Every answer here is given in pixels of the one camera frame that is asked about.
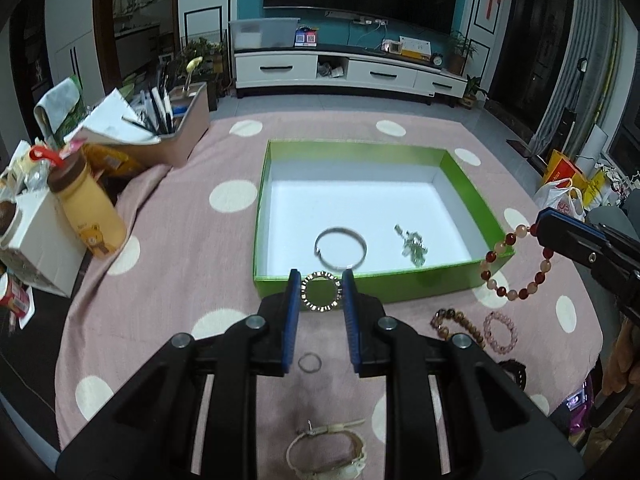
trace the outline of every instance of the plastic storage box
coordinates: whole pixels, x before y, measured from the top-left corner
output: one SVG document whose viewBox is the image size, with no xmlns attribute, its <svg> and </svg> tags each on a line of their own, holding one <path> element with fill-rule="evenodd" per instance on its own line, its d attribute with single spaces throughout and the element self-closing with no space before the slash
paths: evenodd
<svg viewBox="0 0 640 480">
<path fill-rule="evenodd" d="M 259 18 L 233 20 L 231 41 L 234 51 L 251 48 L 276 48 L 293 46 L 300 18 Z"/>
</svg>

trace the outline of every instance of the tv stand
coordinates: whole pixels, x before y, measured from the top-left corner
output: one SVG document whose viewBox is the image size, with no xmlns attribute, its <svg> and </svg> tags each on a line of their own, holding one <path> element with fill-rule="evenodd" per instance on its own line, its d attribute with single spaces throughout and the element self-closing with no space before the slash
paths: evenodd
<svg viewBox="0 0 640 480">
<path fill-rule="evenodd" d="M 359 93 L 423 96 L 427 104 L 441 94 L 455 106 L 464 95 L 466 80 L 421 60 L 380 50 L 343 45 L 254 48 L 234 53 L 238 97 L 257 89 L 314 88 L 331 93 L 345 89 Z M 318 65 L 329 63 L 334 76 L 321 75 Z"/>
</svg>

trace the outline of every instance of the white plastic bag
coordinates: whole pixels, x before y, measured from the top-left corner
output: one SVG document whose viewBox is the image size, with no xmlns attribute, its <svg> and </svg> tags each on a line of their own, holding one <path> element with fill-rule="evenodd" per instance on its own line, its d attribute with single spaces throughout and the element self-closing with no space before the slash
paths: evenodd
<svg viewBox="0 0 640 480">
<path fill-rule="evenodd" d="M 558 187 L 561 184 L 569 183 L 567 187 Z M 573 186 L 570 178 L 563 178 L 549 182 L 542 186 L 533 196 L 533 202 L 539 209 L 552 207 L 559 212 L 569 215 L 581 222 L 584 222 L 584 207 L 582 206 L 582 193 Z"/>
</svg>

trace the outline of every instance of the yellow water bottle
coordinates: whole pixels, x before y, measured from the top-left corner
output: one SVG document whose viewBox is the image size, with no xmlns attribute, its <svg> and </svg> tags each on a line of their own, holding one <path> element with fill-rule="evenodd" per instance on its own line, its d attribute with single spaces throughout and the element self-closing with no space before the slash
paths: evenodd
<svg viewBox="0 0 640 480">
<path fill-rule="evenodd" d="M 99 258 L 114 253 L 127 236 L 127 227 L 106 193 L 96 184 L 81 152 L 52 166 L 49 189 L 62 204 L 73 229 L 89 250 Z"/>
</svg>

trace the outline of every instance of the curtain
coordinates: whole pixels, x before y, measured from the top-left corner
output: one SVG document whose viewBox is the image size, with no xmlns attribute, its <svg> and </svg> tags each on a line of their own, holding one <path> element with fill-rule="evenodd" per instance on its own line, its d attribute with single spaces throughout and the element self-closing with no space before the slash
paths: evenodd
<svg viewBox="0 0 640 480">
<path fill-rule="evenodd" d="M 554 136 L 565 107 L 577 114 L 576 128 L 570 139 L 574 150 L 591 129 L 593 111 L 597 106 L 609 61 L 613 35 L 615 0 L 575 0 L 573 34 L 567 44 L 567 58 L 558 77 L 545 116 L 529 143 L 534 155 L 541 155 Z M 588 68 L 577 95 L 580 73 L 578 60 L 587 58 Z"/>
</svg>

